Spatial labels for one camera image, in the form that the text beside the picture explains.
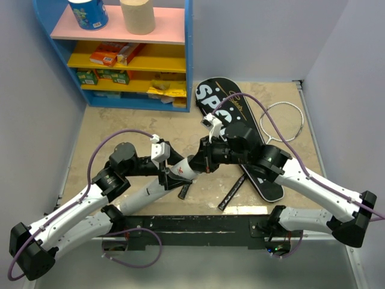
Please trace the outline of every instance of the beige tabletop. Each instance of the beige tabletop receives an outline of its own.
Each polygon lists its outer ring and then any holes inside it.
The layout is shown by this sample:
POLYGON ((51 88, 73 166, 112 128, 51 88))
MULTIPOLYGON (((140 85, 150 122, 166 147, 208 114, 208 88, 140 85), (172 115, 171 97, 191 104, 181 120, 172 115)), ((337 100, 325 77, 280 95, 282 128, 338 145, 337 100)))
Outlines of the beige tabletop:
MULTIPOLYGON (((243 92, 254 95, 266 106, 278 101, 288 101, 300 107, 304 112, 300 95, 296 85, 292 82, 240 82, 239 86, 243 92)), ((259 119, 262 110, 254 102, 248 102, 256 119, 259 119)), ((201 119, 202 115, 194 104, 191 106, 190 113, 87 107, 64 189, 62 204, 74 197, 86 186, 86 171, 89 158, 95 147, 108 135, 123 128, 142 129, 169 140, 175 150, 183 156, 187 156, 197 152, 199 139, 208 134, 208 131, 200 124, 201 119)), ((134 133, 118 135, 110 140, 96 156, 92 168, 92 177, 103 168, 114 147, 123 141, 133 143, 138 156, 150 155, 151 144, 147 137, 134 133)), ((282 143, 272 141, 271 144, 288 151, 282 143)), ((309 169, 321 173, 306 119, 301 134, 291 142, 291 145, 297 150, 309 169)), ((217 205, 241 175, 242 170, 237 165, 222 165, 215 173, 200 175, 190 187, 185 200, 180 200, 177 197, 180 191, 177 188, 147 206, 138 214, 222 214, 217 209, 217 205)), ((113 203, 118 205, 122 199, 147 184, 150 178, 154 177, 129 178, 131 187, 113 203)), ((266 214, 275 205, 318 208, 316 203, 288 188, 285 188, 285 196, 282 200, 270 204, 258 195, 249 181, 245 181, 229 203, 225 213, 266 214)))

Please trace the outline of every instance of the gray wall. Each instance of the gray wall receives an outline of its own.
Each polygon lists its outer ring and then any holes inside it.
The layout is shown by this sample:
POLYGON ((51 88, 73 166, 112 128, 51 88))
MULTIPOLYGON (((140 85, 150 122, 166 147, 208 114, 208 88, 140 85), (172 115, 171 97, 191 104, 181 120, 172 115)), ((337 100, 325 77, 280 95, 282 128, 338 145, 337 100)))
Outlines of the gray wall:
MULTIPOLYGON (((304 79, 348 0, 193 0, 194 79, 304 79)), ((153 0, 183 7, 184 0, 153 0)), ((119 4, 119 0, 104 0, 119 4)))
MULTIPOLYGON (((385 213, 385 1, 350 0, 304 92, 327 176, 370 190, 385 213)), ((384 288, 384 223, 371 224, 360 253, 371 288, 384 288)))
POLYGON ((10 229, 52 211, 85 105, 32 1, 2 2, 0 38, 0 287, 20 288, 7 281, 10 229))

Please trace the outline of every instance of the blue canister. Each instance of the blue canister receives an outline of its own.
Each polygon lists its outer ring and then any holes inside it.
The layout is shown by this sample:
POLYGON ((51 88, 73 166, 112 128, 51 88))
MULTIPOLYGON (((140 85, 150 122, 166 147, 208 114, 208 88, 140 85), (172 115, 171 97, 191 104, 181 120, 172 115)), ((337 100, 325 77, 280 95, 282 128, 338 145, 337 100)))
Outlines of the blue canister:
POLYGON ((79 26, 98 30, 106 26, 108 15, 103 0, 68 0, 79 26))

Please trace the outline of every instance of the racket handle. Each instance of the racket handle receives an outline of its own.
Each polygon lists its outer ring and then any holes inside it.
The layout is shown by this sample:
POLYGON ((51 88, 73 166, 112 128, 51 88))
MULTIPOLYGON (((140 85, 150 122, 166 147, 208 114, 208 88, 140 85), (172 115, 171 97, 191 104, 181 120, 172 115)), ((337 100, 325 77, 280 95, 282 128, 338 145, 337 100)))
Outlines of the racket handle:
POLYGON ((180 190, 180 192, 178 194, 178 198, 181 200, 184 200, 186 198, 187 191, 189 188, 190 188, 190 185, 183 185, 182 189, 180 190))
POLYGON ((241 185, 244 183, 246 179, 246 174, 244 173, 233 185, 233 187, 230 189, 230 191, 227 193, 226 197, 222 200, 222 202, 218 205, 218 209, 221 211, 224 211, 226 209, 229 202, 232 200, 232 198, 235 196, 236 192, 239 190, 241 185))

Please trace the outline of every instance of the beige container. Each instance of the beige container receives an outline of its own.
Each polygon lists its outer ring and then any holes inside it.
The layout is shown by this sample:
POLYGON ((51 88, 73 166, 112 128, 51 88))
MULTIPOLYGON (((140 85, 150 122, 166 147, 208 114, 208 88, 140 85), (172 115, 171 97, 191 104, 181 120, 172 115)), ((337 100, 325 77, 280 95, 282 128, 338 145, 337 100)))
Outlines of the beige container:
POLYGON ((155 29, 152 0, 120 0, 120 6, 128 32, 145 35, 155 29))

